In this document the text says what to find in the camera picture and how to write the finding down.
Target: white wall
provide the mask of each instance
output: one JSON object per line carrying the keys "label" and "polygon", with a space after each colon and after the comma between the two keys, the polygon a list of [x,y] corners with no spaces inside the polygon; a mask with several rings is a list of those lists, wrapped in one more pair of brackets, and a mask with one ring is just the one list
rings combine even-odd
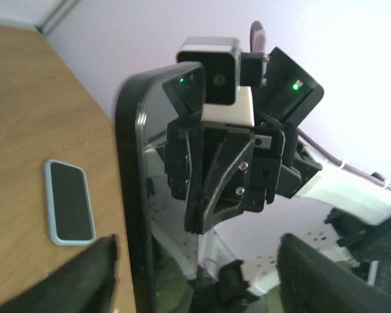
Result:
{"label": "white wall", "polygon": [[[174,63],[189,36],[239,37],[247,50],[254,20],[267,30],[268,51],[281,47],[325,88],[302,129],[337,157],[391,178],[391,1],[87,0],[48,40],[112,115],[126,77]],[[244,215],[220,235],[234,240],[237,255],[251,254],[263,239],[276,242],[281,231],[308,227],[328,210],[297,201]],[[282,222],[282,212],[296,218]]]}
{"label": "white wall", "polygon": [[61,0],[0,0],[0,19],[38,25]]}

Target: wooden surface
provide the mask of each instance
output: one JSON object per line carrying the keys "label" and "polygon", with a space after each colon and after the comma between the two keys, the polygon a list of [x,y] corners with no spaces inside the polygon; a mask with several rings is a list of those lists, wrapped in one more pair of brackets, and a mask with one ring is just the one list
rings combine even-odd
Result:
{"label": "wooden surface", "polygon": [[119,234],[113,308],[135,312],[113,125],[41,34],[0,26],[0,304],[82,250],[50,241],[51,158],[85,170],[97,236]]}

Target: table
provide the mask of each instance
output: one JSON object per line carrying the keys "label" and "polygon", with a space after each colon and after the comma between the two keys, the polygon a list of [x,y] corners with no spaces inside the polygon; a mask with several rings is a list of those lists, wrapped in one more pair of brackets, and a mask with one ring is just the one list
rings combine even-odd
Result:
{"label": "table", "polygon": [[0,304],[83,249],[50,241],[51,158],[85,170],[97,236],[119,234],[114,308],[135,312],[113,124],[40,33],[0,26]]}

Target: screw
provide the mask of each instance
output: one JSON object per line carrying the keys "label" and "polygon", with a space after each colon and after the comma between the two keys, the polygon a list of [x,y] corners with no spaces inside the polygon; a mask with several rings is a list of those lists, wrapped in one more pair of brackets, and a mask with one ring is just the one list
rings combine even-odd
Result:
{"label": "screw", "polygon": [[246,171],[247,169],[248,169],[248,167],[249,167],[249,164],[247,163],[247,162],[241,162],[240,164],[239,164],[239,169],[241,170],[241,171]]}
{"label": "screw", "polygon": [[243,194],[245,193],[245,188],[237,187],[236,190],[235,190],[235,193],[236,193],[237,196],[243,196]]}

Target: black screen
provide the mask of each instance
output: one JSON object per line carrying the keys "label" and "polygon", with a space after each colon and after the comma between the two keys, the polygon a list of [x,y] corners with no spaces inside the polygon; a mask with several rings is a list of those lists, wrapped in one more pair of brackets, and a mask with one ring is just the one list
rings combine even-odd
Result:
{"label": "black screen", "polygon": [[60,163],[51,164],[57,235],[61,240],[91,240],[93,231],[82,172]]}

